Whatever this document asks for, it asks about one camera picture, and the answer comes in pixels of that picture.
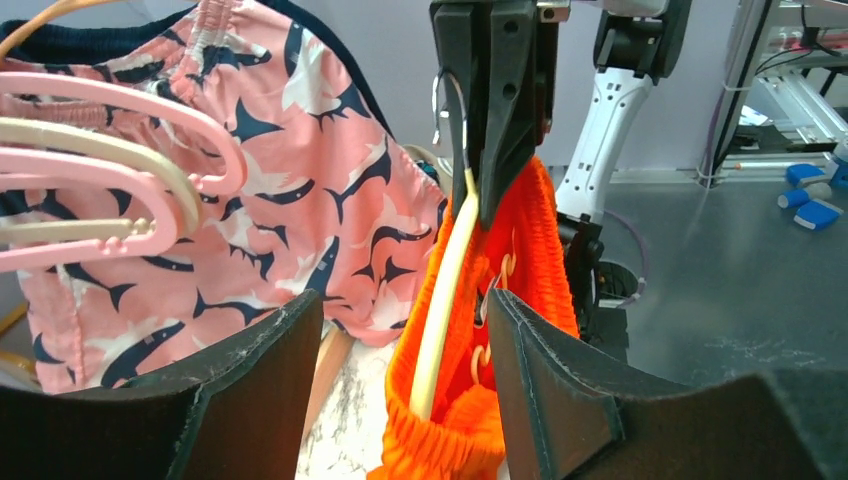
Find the metal table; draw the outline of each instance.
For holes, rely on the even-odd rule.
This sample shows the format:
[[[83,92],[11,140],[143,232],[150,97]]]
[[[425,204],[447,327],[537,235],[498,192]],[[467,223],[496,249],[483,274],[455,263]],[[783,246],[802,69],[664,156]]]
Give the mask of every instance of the metal table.
[[[848,368],[848,220],[808,232],[778,209],[787,184],[614,184],[607,208],[650,264],[627,309],[628,362],[690,385],[775,367]],[[848,195],[834,199],[848,207]],[[632,234],[604,220],[604,258],[640,275]]]

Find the pink fabric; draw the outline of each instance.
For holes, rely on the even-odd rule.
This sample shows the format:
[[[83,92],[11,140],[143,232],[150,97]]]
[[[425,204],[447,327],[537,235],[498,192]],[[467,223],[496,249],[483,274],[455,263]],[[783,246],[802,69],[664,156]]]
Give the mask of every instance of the pink fabric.
[[[17,71],[44,66],[8,61]],[[240,195],[205,197],[206,220],[156,258],[20,272],[45,391],[114,387],[245,328],[306,288],[368,345],[394,339],[427,267],[444,197],[365,106],[337,56],[302,26],[245,0],[202,0],[123,58],[66,73],[125,83],[200,110],[248,161]],[[55,66],[49,71],[56,71]],[[0,114],[89,127],[152,146],[186,171],[212,147],[158,119],[67,99],[4,95]],[[136,216],[119,193],[26,192],[15,221]]]

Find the hanger hook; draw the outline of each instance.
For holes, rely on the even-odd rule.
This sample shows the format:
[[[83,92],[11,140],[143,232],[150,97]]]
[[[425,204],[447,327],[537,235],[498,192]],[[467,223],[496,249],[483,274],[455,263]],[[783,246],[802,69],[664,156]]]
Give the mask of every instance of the hanger hook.
[[[459,85],[459,80],[456,79],[456,76],[446,69],[439,70],[439,73],[436,74],[436,78],[433,79],[433,121],[435,123],[435,131],[433,133],[433,145],[438,146],[441,144],[442,138],[442,130],[441,130],[441,121],[439,118],[439,86],[442,83],[442,80],[448,77],[450,82],[453,84],[453,88],[456,91],[457,96],[459,97],[459,109],[462,115],[462,164],[465,168],[470,167],[470,163],[468,160],[468,111],[465,109],[465,97],[462,94],[462,87]]]

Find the orange fabric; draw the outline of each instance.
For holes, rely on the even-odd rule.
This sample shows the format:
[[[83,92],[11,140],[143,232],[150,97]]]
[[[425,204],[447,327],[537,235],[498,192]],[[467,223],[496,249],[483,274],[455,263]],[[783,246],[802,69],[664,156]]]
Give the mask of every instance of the orange fabric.
[[[475,328],[478,291],[486,291],[506,254],[517,260],[508,287],[561,330],[577,336],[577,320],[563,268],[554,189],[534,158],[507,192],[489,232],[474,232],[462,266],[442,356],[430,421],[409,410],[412,378],[433,285],[453,228],[448,213],[430,256],[427,278],[386,375],[389,422],[383,435],[383,465],[368,480],[494,479],[505,457],[491,362],[471,376],[474,348],[488,343],[487,328]]]

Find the clothing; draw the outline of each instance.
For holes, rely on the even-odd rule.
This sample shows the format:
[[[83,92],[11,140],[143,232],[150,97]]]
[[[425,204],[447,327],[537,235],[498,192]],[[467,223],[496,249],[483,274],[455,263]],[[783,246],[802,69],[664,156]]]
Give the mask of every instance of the clothing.
[[[475,322],[481,289],[488,291],[501,273],[504,257],[515,259],[514,270],[506,272],[508,288],[554,326],[578,336],[557,233],[554,189],[538,159],[524,169],[501,205],[491,230],[478,227],[471,238],[459,285],[479,287],[457,291],[432,417],[424,421],[409,410],[409,397],[433,286],[453,228],[454,220],[445,219],[427,278],[389,364],[383,466],[370,472],[369,480],[496,478],[505,447],[494,371],[491,362],[478,363],[479,383],[471,371],[475,351],[488,343],[485,315],[482,323]]]
[[[19,272],[45,391],[118,386],[305,289],[368,345],[399,335],[446,200],[308,28],[252,0],[201,0],[143,27],[41,29],[19,54],[29,62],[3,69],[114,82],[199,110],[240,142],[248,166],[242,191],[203,195],[201,227],[161,256]],[[0,114],[145,144],[187,172],[220,162],[190,130],[92,102],[4,95]],[[6,192],[0,206],[11,222],[144,212],[119,190]]]

